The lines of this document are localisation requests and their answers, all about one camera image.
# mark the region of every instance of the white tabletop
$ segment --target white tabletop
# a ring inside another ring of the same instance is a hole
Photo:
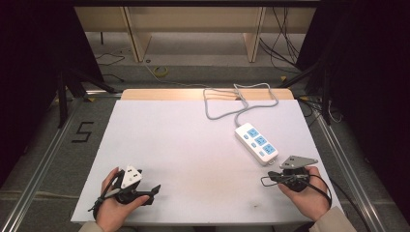
[[[250,105],[270,104],[249,101]],[[212,116],[239,109],[239,101],[209,101]],[[137,190],[161,185],[154,204],[134,211],[126,224],[250,225],[308,221],[278,187],[263,187],[268,171],[281,172],[289,156],[319,160],[323,179],[340,203],[297,101],[279,101],[240,116],[278,149],[273,165],[261,166],[235,137],[234,116],[211,121],[203,101],[117,101],[72,221],[94,220],[88,212],[112,168],[142,169]]]

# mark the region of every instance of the hand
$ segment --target hand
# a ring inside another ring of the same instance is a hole
[[[114,168],[102,182],[102,193],[117,172],[118,167]],[[96,223],[99,227],[102,228],[104,232],[116,231],[123,225],[127,216],[133,210],[144,204],[145,201],[147,201],[149,198],[149,196],[143,195],[136,198],[128,205],[123,205],[117,202],[115,198],[108,198],[104,200],[104,202],[100,206]]]
[[[319,170],[315,166],[307,166],[306,170],[310,175],[320,176]],[[325,183],[319,178],[310,176],[311,185],[327,192]],[[301,192],[296,192],[285,186],[284,184],[278,185],[279,189],[287,195],[296,205],[298,210],[306,217],[313,221],[319,220],[326,212],[329,211],[329,202],[322,194],[313,188],[306,187]]]

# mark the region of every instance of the gray floor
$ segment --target gray floor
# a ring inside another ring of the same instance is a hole
[[[270,57],[259,50],[255,63],[247,60],[245,46],[239,34],[155,34],[151,40],[148,53],[143,63],[136,64],[129,50],[127,35],[104,33],[104,45],[100,44],[100,33],[87,34],[96,55],[114,53],[124,55],[125,59],[112,66],[101,65],[102,73],[115,74],[123,79],[121,82],[113,76],[105,76],[105,81],[117,89],[126,88],[181,88],[176,84],[158,82],[147,71],[145,66],[167,66],[168,77],[163,80],[185,84],[207,84],[214,87],[231,87],[232,83],[255,84],[268,82],[271,86],[281,83],[280,77],[290,78],[294,74],[281,72],[273,68]],[[275,35],[264,35],[265,41],[273,42]],[[300,46],[303,35],[292,37],[294,44]],[[278,50],[286,54],[283,43]],[[118,57],[104,56],[99,63],[109,64]],[[275,62],[279,67],[291,70],[286,64]],[[93,85],[85,84],[89,90],[99,90]],[[295,96],[303,93],[304,81],[292,86]],[[96,95],[91,101],[81,102],[67,134],[49,166],[27,213],[19,225],[18,231],[77,231],[80,226],[70,222],[77,197],[88,176],[94,157],[103,138],[113,105],[118,98]],[[309,109],[301,104],[308,114]],[[352,192],[345,181],[329,142],[323,134],[315,116],[306,117],[310,132],[327,168],[333,178],[352,197]],[[83,127],[91,135],[86,143],[73,143],[83,139],[84,135],[76,134],[81,122],[93,122]],[[6,184],[0,190],[0,221],[5,221],[8,214],[24,191],[36,168],[42,161],[51,143],[58,125],[58,102],[51,104],[44,115],[37,135],[31,141],[27,153],[21,157]],[[410,231],[409,225],[396,207],[390,195],[380,183],[371,166],[364,160],[361,149],[345,122],[332,123],[346,156],[361,185],[370,197],[386,231]],[[366,231],[364,224],[354,211],[346,197],[335,188],[344,212],[348,215],[358,231]],[[275,225],[276,231],[293,231],[298,225]],[[123,228],[122,231],[133,231]],[[191,227],[139,227],[138,231],[193,231]],[[239,231],[273,231],[272,226],[221,226],[219,232]]]

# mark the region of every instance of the white power strip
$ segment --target white power strip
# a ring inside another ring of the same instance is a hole
[[[235,136],[256,157],[260,164],[272,164],[278,150],[250,123],[235,130]]]

